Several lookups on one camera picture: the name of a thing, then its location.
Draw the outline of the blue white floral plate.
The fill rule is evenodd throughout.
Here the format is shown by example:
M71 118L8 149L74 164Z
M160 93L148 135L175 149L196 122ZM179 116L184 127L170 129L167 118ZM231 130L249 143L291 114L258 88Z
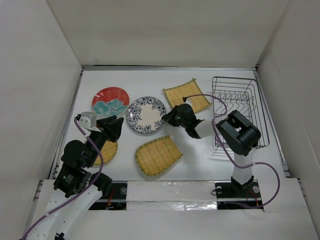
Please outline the blue white floral plate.
M151 134L158 131L165 123L162 119L167 114L161 100L152 96L143 96L128 107L126 120L129 127L139 134Z

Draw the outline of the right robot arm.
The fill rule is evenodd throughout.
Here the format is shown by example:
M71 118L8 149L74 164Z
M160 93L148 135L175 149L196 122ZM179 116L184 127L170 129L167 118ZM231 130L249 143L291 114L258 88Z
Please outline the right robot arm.
M176 105L161 119L173 127L184 128L191 138L214 136L223 149L228 146L233 151L230 161L234 165L231 191L237 197L242 197L249 191L254 180L253 154L261 132L244 115L233 110L225 118L198 119L192 107L184 103Z

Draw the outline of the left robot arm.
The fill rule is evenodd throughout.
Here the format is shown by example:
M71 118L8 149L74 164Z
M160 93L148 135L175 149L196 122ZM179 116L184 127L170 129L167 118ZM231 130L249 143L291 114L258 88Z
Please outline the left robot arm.
M93 112L82 112L74 124L85 142L68 142L61 157L62 166L53 183L53 192L45 213L22 236L24 240L68 240L89 208L112 191L112 179L87 171L97 158L102 159L106 142L116 143L121 136L124 118L115 115L97 119Z

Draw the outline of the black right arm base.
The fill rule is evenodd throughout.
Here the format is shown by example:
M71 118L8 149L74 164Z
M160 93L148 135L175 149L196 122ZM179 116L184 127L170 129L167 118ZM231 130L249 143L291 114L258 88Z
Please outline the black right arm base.
M260 188L254 176L244 184L238 183L232 177L230 181L215 182L211 194L218 199L248 199L249 197L259 199L261 197Z

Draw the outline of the fan-shaped bamboo tray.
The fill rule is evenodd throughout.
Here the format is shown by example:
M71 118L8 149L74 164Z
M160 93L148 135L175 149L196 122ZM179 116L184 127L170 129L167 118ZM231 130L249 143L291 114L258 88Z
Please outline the fan-shaped bamboo tray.
M149 177L165 172L182 156L170 135L144 143L134 154L139 169Z

